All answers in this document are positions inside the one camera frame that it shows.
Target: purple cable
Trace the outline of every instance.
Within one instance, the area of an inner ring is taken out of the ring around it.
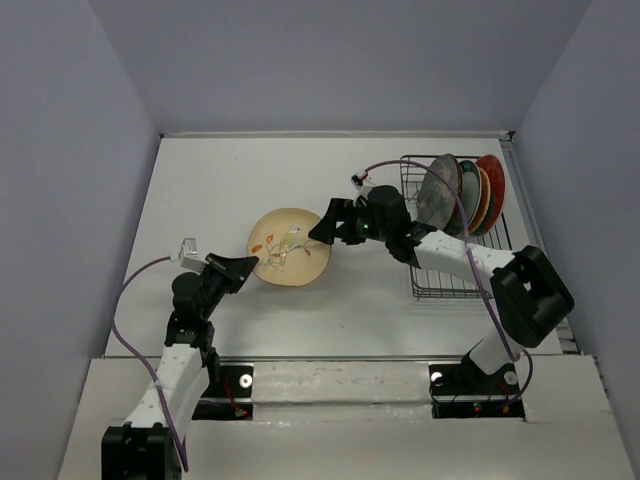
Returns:
[[[482,281],[480,280],[480,273],[478,272],[478,268],[476,267],[476,262],[473,260],[473,253],[471,253],[471,249],[468,248],[469,242],[471,241],[471,238],[469,236],[469,220],[467,218],[467,213],[464,211],[464,206],[462,205],[462,200],[460,199],[460,197],[458,196],[458,193],[456,192],[456,190],[454,190],[451,185],[449,185],[447,183],[447,181],[442,177],[442,175],[440,175],[438,172],[436,172],[435,170],[427,167],[426,165],[423,165],[422,163],[419,162],[414,162],[412,160],[387,160],[384,162],[379,162],[379,163],[375,163],[373,165],[371,165],[370,167],[365,168],[365,172],[369,173],[371,170],[374,170],[376,168],[379,167],[384,167],[385,165],[413,165],[414,167],[419,167],[419,168],[423,168],[425,169],[428,173],[431,173],[432,175],[435,175],[436,178],[438,178],[442,183],[444,183],[447,188],[449,189],[449,191],[453,194],[453,197],[456,200],[456,204],[458,205],[458,209],[460,210],[460,215],[462,216],[462,228],[463,228],[463,232],[464,232],[464,244],[465,244],[465,250],[467,251],[467,258],[469,259],[469,266],[471,267],[471,273],[473,274],[473,278],[476,282],[476,285],[478,286],[478,289],[480,291],[480,296],[482,297],[482,301],[484,302],[485,307],[487,308],[487,312],[489,312],[489,316],[491,317],[491,320],[493,321],[493,325],[495,326],[496,330],[498,331],[498,335],[500,336],[500,340],[502,341],[502,345],[504,345],[504,349],[507,352],[507,355],[509,356],[509,359],[512,362],[516,362],[518,359],[516,358],[516,356],[513,354],[513,351],[511,350],[511,347],[509,346],[509,342],[507,341],[507,337],[504,333],[504,330],[502,329],[502,325],[500,325],[500,321],[498,320],[498,317],[496,315],[496,313],[493,311],[493,307],[491,307],[491,304],[489,303],[489,295],[487,294],[486,290],[484,289],[484,287],[482,286]]]
[[[156,373],[151,363],[149,363],[149,360],[147,360],[138,350],[135,349],[133,345],[131,345],[129,342],[127,342],[124,339],[124,337],[120,334],[118,327],[116,326],[116,310],[118,308],[118,303],[120,302],[120,297],[122,297],[122,294],[124,293],[125,289],[129,286],[129,284],[133,281],[133,279],[136,278],[138,275],[140,275],[142,272],[144,272],[147,268],[152,267],[153,265],[157,265],[158,263],[167,262],[170,259],[171,259],[170,257],[162,257],[162,258],[158,258],[157,260],[153,260],[152,262],[149,262],[146,265],[143,265],[142,267],[140,267],[138,270],[133,272],[129,278],[127,278],[127,280],[122,285],[122,288],[118,292],[115,302],[113,302],[113,314],[111,315],[111,331],[113,332],[115,337],[118,339],[118,341],[124,346],[124,348],[129,350],[129,352],[131,352],[134,357],[140,360],[140,362],[142,362],[142,364],[144,365],[144,368],[146,368],[147,372],[149,372],[149,375],[151,376],[151,380],[153,380],[156,390],[158,391],[158,399],[160,400],[162,413],[164,414],[164,418],[167,420],[167,424],[169,425],[169,430],[171,431],[171,436],[173,437],[173,443],[176,446],[178,456],[180,457],[180,462],[182,463],[182,469],[185,472],[188,472],[189,462],[187,461],[186,439],[185,439],[185,442],[183,443],[180,441],[180,437],[178,437],[178,430],[176,429],[176,425],[173,422],[173,418],[171,417],[171,412],[169,411],[169,405],[167,404],[167,399],[164,396],[164,392],[162,391],[162,387],[160,386],[160,382],[158,381],[159,380],[158,374]]]

